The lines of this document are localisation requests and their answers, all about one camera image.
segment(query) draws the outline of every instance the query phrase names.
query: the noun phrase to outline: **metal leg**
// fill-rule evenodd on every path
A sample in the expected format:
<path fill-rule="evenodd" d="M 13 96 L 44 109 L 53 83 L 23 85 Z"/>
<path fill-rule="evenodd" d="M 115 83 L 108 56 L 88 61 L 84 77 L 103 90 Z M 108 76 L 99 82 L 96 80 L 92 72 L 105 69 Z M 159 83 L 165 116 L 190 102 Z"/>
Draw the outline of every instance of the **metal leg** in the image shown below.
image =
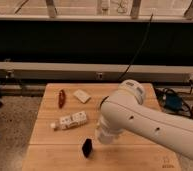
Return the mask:
<path fill-rule="evenodd" d="M 56 7 L 54 5 L 54 0 L 45 0 L 45 1 L 46 1 L 49 17 L 50 18 L 56 18 L 57 10 L 56 10 Z"/>
<path fill-rule="evenodd" d="M 137 19 L 139 16 L 139 9 L 141 5 L 141 0 L 133 0 L 132 8 L 131 8 L 131 18 Z"/>
<path fill-rule="evenodd" d="M 188 20 L 192 20 L 193 19 L 193 0 L 190 3 L 190 6 L 188 7 L 188 9 L 185 11 L 184 17 L 186 19 L 188 19 Z"/>

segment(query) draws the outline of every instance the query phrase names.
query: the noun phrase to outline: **power cord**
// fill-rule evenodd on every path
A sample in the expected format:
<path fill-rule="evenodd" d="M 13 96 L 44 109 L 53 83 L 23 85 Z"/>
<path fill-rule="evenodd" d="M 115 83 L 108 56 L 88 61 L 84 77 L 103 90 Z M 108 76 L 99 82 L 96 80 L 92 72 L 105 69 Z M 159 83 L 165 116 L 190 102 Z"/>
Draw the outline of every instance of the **power cord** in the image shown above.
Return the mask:
<path fill-rule="evenodd" d="M 25 0 L 23 2 L 20 2 L 19 6 L 15 9 L 14 13 L 17 14 L 28 1 L 29 0 Z"/>
<path fill-rule="evenodd" d="M 128 7 L 128 0 L 120 0 L 118 1 L 111 1 L 111 3 L 118 5 L 116 12 L 119 14 L 127 13 L 127 7 Z"/>
<path fill-rule="evenodd" d="M 152 14 L 151 17 L 150 17 L 150 20 L 149 20 L 149 22 L 148 22 L 148 25 L 147 25 L 147 28 L 146 28 L 146 31 L 145 31 L 145 34 L 144 34 L 144 37 L 143 37 L 143 39 L 142 39 L 142 42 L 141 42 L 139 48 L 137 49 L 135 55 L 131 58 L 130 63 L 129 63 L 129 65 L 128 65 L 128 67 L 126 68 L 126 70 L 119 76 L 119 78 L 118 78 L 116 81 L 120 81 L 120 80 L 125 76 L 125 74 L 128 72 L 128 70 L 129 70 L 129 68 L 131 67 L 131 65 L 134 64 L 134 61 L 135 61 L 136 58 L 139 56 L 142 48 L 144 47 L 144 45 L 145 45 L 145 43 L 146 43 L 146 41 L 147 41 L 152 20 L 153 20 L 153 14 Z"/>
<path fill-rule="evenodd" d="M 169 114 L 179 115 L 187 117 L 189 119 L 193 119 L 193 106 L 190 107 L 190 105 L 187 102 L 185 102 L 183 98 L 180 97 L 179 92 L 176 92 L 171 88 L 164 88 L 163 90 L 155 88 L 155 93 L 158 97 L 160 105 L 174 112 Z"/>

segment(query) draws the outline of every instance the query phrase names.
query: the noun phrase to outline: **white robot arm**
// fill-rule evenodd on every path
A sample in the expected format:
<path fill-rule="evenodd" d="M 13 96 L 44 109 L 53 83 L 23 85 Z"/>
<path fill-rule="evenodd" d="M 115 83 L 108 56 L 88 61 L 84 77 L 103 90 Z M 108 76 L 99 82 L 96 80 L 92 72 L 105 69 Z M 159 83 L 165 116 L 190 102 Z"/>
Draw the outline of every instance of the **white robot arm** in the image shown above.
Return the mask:
<path fill-rule="evenodd" d="M 193 160 L 193 120 L 142 106 L 144 99 L 140 83 L 121 83 L 101 104 L 97 139 L 109 144 L 125 129 Z"/>

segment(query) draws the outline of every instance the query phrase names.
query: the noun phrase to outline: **wooden table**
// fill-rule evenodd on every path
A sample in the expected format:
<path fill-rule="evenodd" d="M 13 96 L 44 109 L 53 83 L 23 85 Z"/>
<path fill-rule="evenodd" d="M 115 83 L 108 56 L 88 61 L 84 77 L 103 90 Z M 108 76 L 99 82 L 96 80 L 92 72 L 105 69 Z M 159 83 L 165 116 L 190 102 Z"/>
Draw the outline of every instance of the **wooden table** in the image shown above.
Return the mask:
<path fill-rule="evenodd" d="M 176 154 L 143 137 L 125 131 L 111 145 L 100 144 L 94 136 L 100 112 L 99 104 L 118 84 L 48 84 L 30 139 L 23 171 L 153 171 L 181 170 Z M 144 105 L 160 110 L 151 84 L 143 84 L 147 98 Z M 64 89 L 66 103 L 58 108 L 58 92 Z M 73 92 L 82 89 L 92 98 L 86 104 L 79 102 Z M 51 122 L 60 116 L 85 110 L 88 123 L 69 130 L 53 131 Z M 91 138 L 93 152 L 85 158 L 81 147 Z"/>

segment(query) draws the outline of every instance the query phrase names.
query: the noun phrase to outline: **small white box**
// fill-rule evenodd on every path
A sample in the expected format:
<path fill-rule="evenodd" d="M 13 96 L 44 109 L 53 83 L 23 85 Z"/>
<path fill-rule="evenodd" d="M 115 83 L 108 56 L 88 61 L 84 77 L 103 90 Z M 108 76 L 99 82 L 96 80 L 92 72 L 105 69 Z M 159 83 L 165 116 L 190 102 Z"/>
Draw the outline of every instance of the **small white box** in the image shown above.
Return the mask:
<path fill-rule="evenodd" d="M 72 115 L 60 117 L 61 129 L 69 129 L 71 127 L 83 125 L 87 122 L 85 111 L 77 112 Z"/>
<path fill-rule="evenodd" d="M 88 93 L 80 89 L 74 92 L 74 96 L 77 99 L 79 99 L 82 103 L 86 103 L 91 98 L 91 96 Z"/>

